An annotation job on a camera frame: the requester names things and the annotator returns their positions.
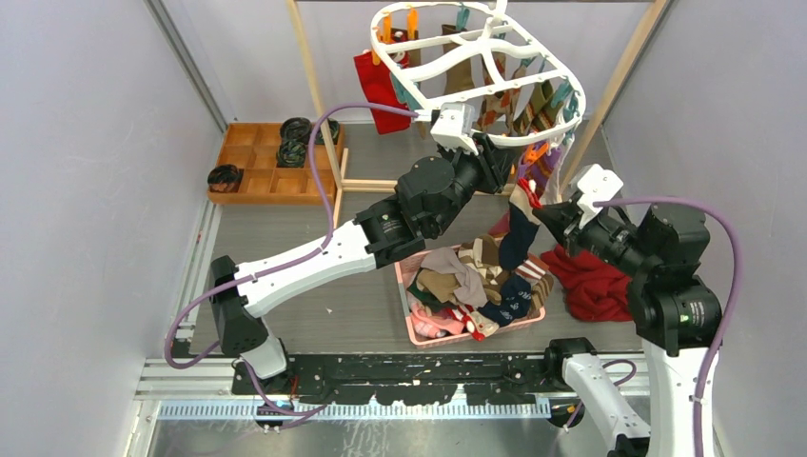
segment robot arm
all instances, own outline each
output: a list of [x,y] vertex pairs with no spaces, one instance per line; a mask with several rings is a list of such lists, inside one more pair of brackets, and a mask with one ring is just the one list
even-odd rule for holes
[[[398,179],[395,194],[334,230],[325,249],[306,262],[216,294],[212,309],[224,355],[243,357],[263,379],[284,371],[284,349],[264,315],[306,290],[424,250],[425,240],[443,235],[474,192],[501,192],[520,151],[497,148],[487,135],[472,134],[472,111],[468,105],[446,104],[435,112],[432,136],[440,155],[418,160]],[[211,266],[216,286],[258,278],[261,271],[316,251],[324,240],[239,265],[226,256],[216,259]]]
[[583,169],[564,203],[533,210],[559,244],[574,255],[585,249],[632,278],[628,307],[648,364],[651,423],[636,415],[610,384],[587,340],[555,340],[546,350],[550,375],[573,388],[586,405],[609,457],[687,457],[693,445],[693,402],[703,405],[703,448],[713,453],[712,378],[693,398],[699,368],[715,338],[722,312],[715,294],[695,274],[709,243],[705,215],[675,205],[653,205],[636,227],[612,218],[595,201],[612,198],[621,181],[599,166]]

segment red cloth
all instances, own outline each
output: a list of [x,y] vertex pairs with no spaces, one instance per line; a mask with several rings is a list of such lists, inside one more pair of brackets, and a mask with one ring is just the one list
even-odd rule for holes
[[[406,60],[401,62],[401,64],[402,67],[406,68],[408,59],[406,57],[404,59]],[[406,109],[406,105],[402,105],[398,101],[398,97],[395,96],[392,80],[389,79],[389,69],[384,64],[373,65],[372,52],[365,52],[362,55],[353,57],[353,62],[356,64],[356,71],[359,73],[359,83],[362,85],[362,91],[368,102]],[[410,117],[401,116],[400,114],[379,111],[377,109],[371,109],[370,112],[373,114],[376,131],[380,135],[392,133],[393,131],[406,130],[412,122]]]
[[604,263],[591,252],[575,258],[555,246],[541,254],[549,271],[558,276],[566,290],[569,312],[582,321],[632,321],[628,311],[627,287],[630,278]]

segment red sweater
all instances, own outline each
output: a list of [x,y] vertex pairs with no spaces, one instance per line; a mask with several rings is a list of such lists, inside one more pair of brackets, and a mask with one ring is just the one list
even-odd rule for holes
[[575,258],[555,246],[541,255],[566,290],[569,312],[582,321],[632,321],[628,312],[630,278],[588,251]]

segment drying rack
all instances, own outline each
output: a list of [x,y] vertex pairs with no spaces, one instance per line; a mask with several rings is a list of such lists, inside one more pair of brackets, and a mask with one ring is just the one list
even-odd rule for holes
[[[314,59],[311,55],[311,48],[308,45],[308,40],[305,35],[305,28],[298,3],[300,2],[349,2],[361,0],[285,0],[286,7],[294,28],[295,36],[297,38],[298,46],[300,47],[300,54],[303,57],[303,65],[305,68],[305,76],[308,82],[308,87],[311,92],[311,99],[314,103],[314,109],[317,111],[318,116],[325,113],[325,106],[323,105],[322,95],[320,93],[319,82],[317,81],[317,72],[314,66]],[[653,35],[656,27],[658,26],[663,14],[667,11],[672,0],[509,0],[510,3],[647,3],[647,9],[642,15],[639,23],[634,29],[630,40],[628,41],[619,62],[617,63],[611,78],[605,87],[605,92],[602,95],[600,103],[594,109],[591,118],[583,130],[582,134],[577,135],[575,146],[569,151],[566,164],[563,167],[561,175],[561,187],[565,189],[578,166],[583,155],[586,153],[588,146],[591,144],[594,135],[602,125],[605,117],[612,108],[614,101],[617,99],[625,81],[627,80],[631,70],[636,65],[641,53],[647,45],[650,37]],[[408,3],[431,3],[422,1],[411,1]],[[338,223],[342,200],[345,192],[392,192],[394,191],[396,181],[387,179],[351,179],[345,177],[347,169],[347,156],[349,153],[348,148],[344,149],[341,161],[337,157],[336,150],[333,142],[331,141],[330,129],[327,123],[323,123],[323,137],[325,139],[325,150],[327,152],[328,162],[330,169],[333,172],[333,180],[336,184],[336,199],[334,205],[334,224]],[[504,195],[508,195],[512,187],[505,188]]]

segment wooden tray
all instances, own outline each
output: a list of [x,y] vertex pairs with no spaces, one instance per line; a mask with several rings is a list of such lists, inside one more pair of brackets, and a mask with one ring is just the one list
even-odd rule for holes
[[[307,157],[301,169],[277,167],[280,143],[280,124],[230,124],[216,166],[232,164],[244,170],[244,178],[237,191],[208,191],[207,198],[218,205],[320,205],[322,200]],[[339,126],[339,139],[334,149],[337,161],[341,161],[344,152],[342,126]],[[316,146],[314,155],[325,193],[333,205],[336,184],[325,146]]]

